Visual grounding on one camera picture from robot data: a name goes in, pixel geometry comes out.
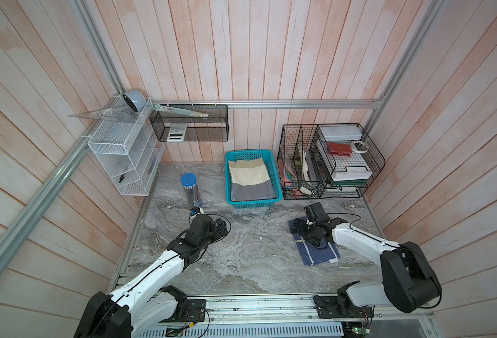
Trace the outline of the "beige and grey pillowcase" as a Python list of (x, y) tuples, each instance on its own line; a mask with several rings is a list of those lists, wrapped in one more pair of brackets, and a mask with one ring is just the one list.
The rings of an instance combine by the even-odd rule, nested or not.
[(228, 170), (231, 180), (231, 201), (260, 201), (277, 197), (268, 169), (261, 157), (253, 160), (228, 161)]

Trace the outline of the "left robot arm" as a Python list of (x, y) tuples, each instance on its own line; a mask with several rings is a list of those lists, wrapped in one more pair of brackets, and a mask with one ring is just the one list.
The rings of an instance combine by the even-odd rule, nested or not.
[(206, 302), (189, 301), (170, 281), (198, 262), (231, 229), (226, 217), (193, 208), (189, 229), (176, 236), (148, 268), (117, 290), (90, 298), (75, 336), (139, 337), (163, 321), (182, 324), (180, 332), (198, 322), (210, 322)]

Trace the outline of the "navy blue striped pillowcase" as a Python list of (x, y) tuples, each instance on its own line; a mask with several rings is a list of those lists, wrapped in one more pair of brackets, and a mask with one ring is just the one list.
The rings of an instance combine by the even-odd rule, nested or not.
[(341, 256), (334, 244), (328, 244), (323, 239), (318, 248), (314, 247), (304, 240), (301, 235), (293, 233), (295, 223), (295, 220), (290, 220), (287, 224), (305, 266), (314, 266), (320, 263), (337, 263), (339, 261)]

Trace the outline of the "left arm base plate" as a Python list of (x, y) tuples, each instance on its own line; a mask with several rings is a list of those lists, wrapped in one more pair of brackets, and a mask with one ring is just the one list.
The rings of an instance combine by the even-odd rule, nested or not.
[(171, 317), (161, 320), (160, 323), (200, 323), (206, 318), (206, 300), (188, 299), (181, 301)]

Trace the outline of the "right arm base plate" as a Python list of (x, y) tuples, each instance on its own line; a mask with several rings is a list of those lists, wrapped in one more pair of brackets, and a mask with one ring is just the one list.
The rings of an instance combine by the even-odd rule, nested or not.
[(355, 306), (347, 297), (339, 295), (335, 297), (323, 297), (315, 295), (313, 302), (316, 306), (320, 319), (337, 318), (364, 318), (371, 319), (374, 310), (370, 306)]

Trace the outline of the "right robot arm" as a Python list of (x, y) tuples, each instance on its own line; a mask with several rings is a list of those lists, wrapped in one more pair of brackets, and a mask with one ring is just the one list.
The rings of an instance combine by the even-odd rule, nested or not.
[(322, 251), (333, 245), (344, 246), (374, 263), (382, 276), (377, 283), (348, 283), (335, 297), (315, 295), (320, 318), (371, 318), (377, 306), (412, 313), (428, 309), (432, 300), (442, 300), (441, 283), (417, 244), (371, 235), (344, 220), (341, 213), (326, 213), (319, 202), (306, 206), (304, 212), (304, 217), (289, 224), (289, 232), (304, 248)]

